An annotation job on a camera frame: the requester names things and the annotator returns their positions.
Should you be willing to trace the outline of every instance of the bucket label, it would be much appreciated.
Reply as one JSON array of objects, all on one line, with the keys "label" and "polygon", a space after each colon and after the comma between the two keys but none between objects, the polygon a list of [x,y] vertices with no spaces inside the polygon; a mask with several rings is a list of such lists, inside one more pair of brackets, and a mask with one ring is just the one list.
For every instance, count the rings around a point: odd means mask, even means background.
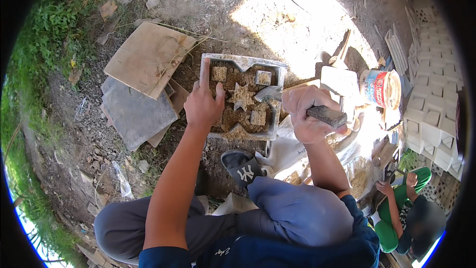
[{"label": "bucket label", "polygon": [[385,108],[384,84],[388,72],[370,71],[364,81],[366,98],[378,106]]}]

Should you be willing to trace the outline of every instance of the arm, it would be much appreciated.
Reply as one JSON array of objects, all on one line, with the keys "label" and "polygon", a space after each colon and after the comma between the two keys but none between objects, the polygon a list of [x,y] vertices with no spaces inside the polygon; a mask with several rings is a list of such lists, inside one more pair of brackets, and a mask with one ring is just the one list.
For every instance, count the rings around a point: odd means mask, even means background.
[{"label": "arm", "polygon": [[150,198],[143,249],[161,246],[187,249],[185,227],[203,144],[225,105],[222,84],[217,84],[217,100],[214,100],[209,91],[208,76],[204,80],[206,82],[201,86],[195,82],[184,104],[187,128]]},{"label": "arm", "polygon": [[407,175],[407,198],[415,202],[418,198],[417,193],[415,192],[415,186],[418,183],[417,175],[415,173],[408,173]]},{"label": "arm", "polygon": [[307,116],[307,109],[313,105],[326,105],[339,110],[339,104],[330,98],[329,91],[320,90],[314,85],[298,87],[283,93],[283,108],[291,116],[296,138],[306,148],[314,185],[328,189],[341,198],[350,194],[349,182],[342,164],[325,137],[331,132],[345,133],[347,126],[334,129],[322,121]]},{"label": "arm", "polygon": [[390,211],[390,217],[392,219],[392,227],[396,232],[396,236],[398,239],[403,235],[403,227],[402,223],[400,222],[400,217],[398,214],[398,207],[395,201],[395,195],[393,193],[393,189],[388,182],[377,181],[375,183],[377,189],[387,196],[388,198],[388,208]]}]

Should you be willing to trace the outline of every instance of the star-shaped insert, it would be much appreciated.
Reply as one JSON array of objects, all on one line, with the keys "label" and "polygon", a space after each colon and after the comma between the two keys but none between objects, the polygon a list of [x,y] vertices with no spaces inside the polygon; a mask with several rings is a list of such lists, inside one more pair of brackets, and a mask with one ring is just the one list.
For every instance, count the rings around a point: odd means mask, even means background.
[{"label": "star-shaped insert", "polygon": [[240,86],[237,82],[235,82],[235,90],[228,90],[231,93],[231,97],[227,100],[227,103],[234,103],[233,110],[237,110],[241,107],[244,111],[246,111],[247,106],[251,104],[255,104],[253,101],[253,96],[255,95],[254,92],[248,91],[248,84],[245,86]]}]

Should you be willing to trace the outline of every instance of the green pants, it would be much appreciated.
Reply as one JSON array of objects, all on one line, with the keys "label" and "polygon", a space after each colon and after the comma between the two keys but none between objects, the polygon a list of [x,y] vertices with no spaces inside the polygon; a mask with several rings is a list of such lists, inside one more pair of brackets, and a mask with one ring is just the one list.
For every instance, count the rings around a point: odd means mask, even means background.
[{"label": "green pants", "polygon": [[[431,179],[431,170],[427,167],[421,167],[412,171],[417,175],[418,183],[415,186],[415,192],[419,192]],[[393,190],[395,194],[396,206],[400,211],[405,203],[409,203],[407,197],[407,176],[403,178],[403,184]],[[380,239],[382,250],[386,253],[392,252],[398,246],[398,237],[392,227],[392,218],[388,207],[388,199],[380,204],[377,209],[378,216],[382,219],[375,226],[375,232]]]}]

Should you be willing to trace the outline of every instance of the weed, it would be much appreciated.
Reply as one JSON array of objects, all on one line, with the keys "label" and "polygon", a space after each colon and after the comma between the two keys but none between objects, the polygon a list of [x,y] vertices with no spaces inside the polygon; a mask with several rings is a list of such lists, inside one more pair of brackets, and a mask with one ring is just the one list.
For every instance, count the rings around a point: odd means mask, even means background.
[{"label": "weed", "polygon": [[[54,147],[58,143],[61,126],[42,116],[42,110],[48,108],[48,76],[53,71],[68,76],[73,60],[83,68],[81,78],[88,78],[90,70],[86,64],[96,60],[96,48],[87,33],[91,28],[88,19],[100,3],[102,0],[38,0],[33,5],[13,48],[2,89],[2,148],[7,147],[21,117],[29,122],[42,145]],[[48,197],[28,162],[21,133],[13,141],[6,165],[10,188],[14,196],[24,197],[20,208],[38,231],[32,235],[32,241],[55,251],[68,263],[80,265],[81,256],[74,249],[79,239],[57,223]]]}]

